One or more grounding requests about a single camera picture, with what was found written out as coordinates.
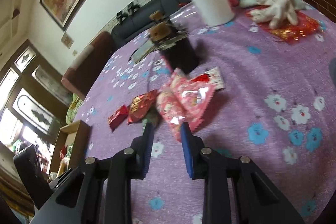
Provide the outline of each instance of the white cup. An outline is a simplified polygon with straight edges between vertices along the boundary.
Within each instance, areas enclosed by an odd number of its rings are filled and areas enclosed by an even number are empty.
[[[233,13],[228,0],[192,0],[198,8],[201,17],[208,26],[218,26],[233,19]]]

